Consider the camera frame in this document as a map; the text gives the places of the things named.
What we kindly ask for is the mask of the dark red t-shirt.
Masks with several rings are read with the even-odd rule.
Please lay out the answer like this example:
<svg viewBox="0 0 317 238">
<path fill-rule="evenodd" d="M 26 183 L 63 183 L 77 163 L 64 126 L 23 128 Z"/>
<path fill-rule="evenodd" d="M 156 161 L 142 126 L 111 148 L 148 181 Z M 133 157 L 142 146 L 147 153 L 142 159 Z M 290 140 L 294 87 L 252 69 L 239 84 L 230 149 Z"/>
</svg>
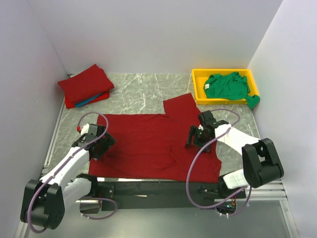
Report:
<svg viewBox="0 0 317 238">
<path fill-rule="evenodd" d="M 115 139 L 101 158 L 92 159 L 89 174 L 106 178 L 171 179 L 185 181 L 199 148 L 186 147 L 192 125 L 198 126 L 192 94 L 163 102 L 163 114 L 107 114 L 97 123 L 109 122 Z"/>
</svg>

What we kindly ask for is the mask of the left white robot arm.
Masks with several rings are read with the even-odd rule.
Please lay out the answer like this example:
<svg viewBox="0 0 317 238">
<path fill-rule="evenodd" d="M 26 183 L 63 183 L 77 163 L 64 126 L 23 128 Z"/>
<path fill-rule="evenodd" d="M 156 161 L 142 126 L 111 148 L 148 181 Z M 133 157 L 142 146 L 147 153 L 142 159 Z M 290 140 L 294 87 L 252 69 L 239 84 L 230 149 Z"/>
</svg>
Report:
<svg viewBox="0 0 317 238">
<path fill-rule="evenodd" d="M 42 231 L 56 229 L 66 209 L 80 198 L 101 198 L 96 176 L 75 173 L 91 159 L 99 159 L 115 139 L 107 126 L 86 124 L 78 129 L 80 137 L 66 156 L 48 174 L 25 185 L 20 221 L 35 233 L 39 233 L 35 226 L 42 227 Z"/>
</svg>

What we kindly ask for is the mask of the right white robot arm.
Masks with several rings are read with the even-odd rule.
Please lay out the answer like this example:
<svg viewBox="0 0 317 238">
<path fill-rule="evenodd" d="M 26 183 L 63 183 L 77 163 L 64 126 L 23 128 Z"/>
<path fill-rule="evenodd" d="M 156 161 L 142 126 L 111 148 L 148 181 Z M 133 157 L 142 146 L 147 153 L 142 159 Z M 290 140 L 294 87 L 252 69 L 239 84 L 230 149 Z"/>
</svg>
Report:
<svg viewBox="0 0 317 238">
<path fill-rule="evenodd" d="M 216 120 L 211 111 L 198 115 L 199 126 L 191 126 L 186 147 L 196 146 L 200 156 L 209 152 L 217 141 L 226 144 L 242 156 L 243 167 L 218 180 L 213 191 L 219 197 L 236 194 L 242 187 L 258 188 L 284 176 L 284 169 L 273 141 L 249 136 L 225 120 Z"/>
</svg>

